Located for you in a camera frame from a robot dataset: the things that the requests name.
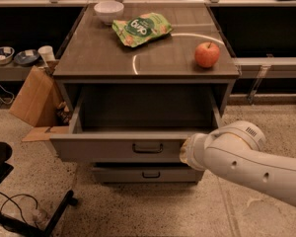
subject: cardboard box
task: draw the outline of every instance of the cardboard box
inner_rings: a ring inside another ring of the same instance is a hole
[[[34,128],[25,141],[47,140],[52,130],[66,133],[68,129],[67,126],[56,128],[59,126],[56,111],[62,102],[63,98],[53,78],[43,68],[34,66],[9,113],[33,127],[42,127]]]

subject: green chip bag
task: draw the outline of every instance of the green chip bag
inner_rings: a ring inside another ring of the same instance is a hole
[[[136,47],[168,34],[173,28],[164,16],[148,13],[130,21],[114,20],[111,27],[124,45]]]

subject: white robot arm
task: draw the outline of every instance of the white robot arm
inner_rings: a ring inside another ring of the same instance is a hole
[[[261,152],[265,136],[254,124],[236,121],[209,134],[197,133],[181,149],[181,161],[296,206],[296,159]]]

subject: chair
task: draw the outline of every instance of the chair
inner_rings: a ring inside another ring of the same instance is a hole
[[[13,170],[13,167],[6,163],[6,161],[12,155],[12,148],[9,144],[5,142],[0,142],[0,183],[10,174]],[[68,204],[75,206],[78,200],[73,197],[73,191],[68,191],[65,195],[64,199],[58,206],[58,209],[52,215],[48,225],[44,230],[40,230],[34,226],[28,225],[25,222],[4,215],[0,213],[0,224],[4,225],[5,228],[19,233],[23,236],[33,236],[33,237],[47,237],[50,236],[54,227],[56,226],[59,218],[61,217],[62,213],[64,212],[65,208]]]

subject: table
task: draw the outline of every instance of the table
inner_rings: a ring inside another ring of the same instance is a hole
[[[124,46],[89,5],[54,73],[73,112],[69,133],[50,140],[62,160],[93,163],[97,182],[198,182],[202,172],[181,163],[180,148],[220,125],[238,67],[204,4],[124,5],[124,20],[155,12],[174,30]],[[202,41],[220,46],[210,69],[193,60]]]

